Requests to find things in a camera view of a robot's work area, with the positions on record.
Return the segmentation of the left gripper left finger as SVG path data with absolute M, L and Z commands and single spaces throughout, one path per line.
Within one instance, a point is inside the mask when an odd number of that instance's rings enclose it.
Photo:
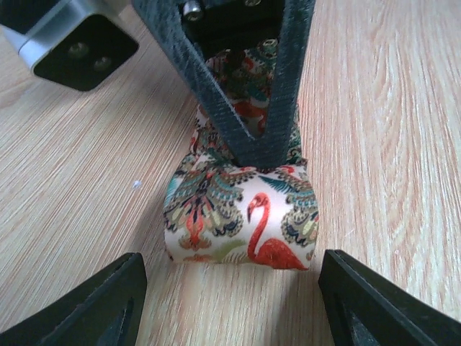
M 1 333 L 2 345 L 135 345 L 147 278 L 126 253 L 43 310 Z

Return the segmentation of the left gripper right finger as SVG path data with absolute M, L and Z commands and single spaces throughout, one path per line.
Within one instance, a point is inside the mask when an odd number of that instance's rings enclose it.
M 460 323 L 346 252 L 328 249 L 318 284 L 335 345 L 459 345 Z

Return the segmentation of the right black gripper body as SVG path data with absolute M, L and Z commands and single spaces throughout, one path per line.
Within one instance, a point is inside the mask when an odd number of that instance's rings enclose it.
M 184 34 L 202 57 L 245 50 L 279 36 L 284 1 L 182 1 Z

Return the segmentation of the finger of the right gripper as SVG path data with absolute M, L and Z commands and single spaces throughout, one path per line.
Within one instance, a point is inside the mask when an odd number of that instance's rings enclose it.
M 182 29 L 182 1 L 134 1 L 138 16 L 179 75 L 203 106 L 240 166 L 261 169 L 284 164 L 295 115 L 305 51 L 314 14 L 314 1 L 284 1 L 282 25 L 276 38 L 277 59 L 265 131 L 254 137 Z

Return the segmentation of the floral patterned tie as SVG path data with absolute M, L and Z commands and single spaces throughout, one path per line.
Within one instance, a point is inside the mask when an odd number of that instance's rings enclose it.
M 243 167 L 199 107 L 189 151 L 167 188 L 163 217 L 173 262 L 309 269 L 319 212 L 299 122 L 292 123 L 279 167 Z

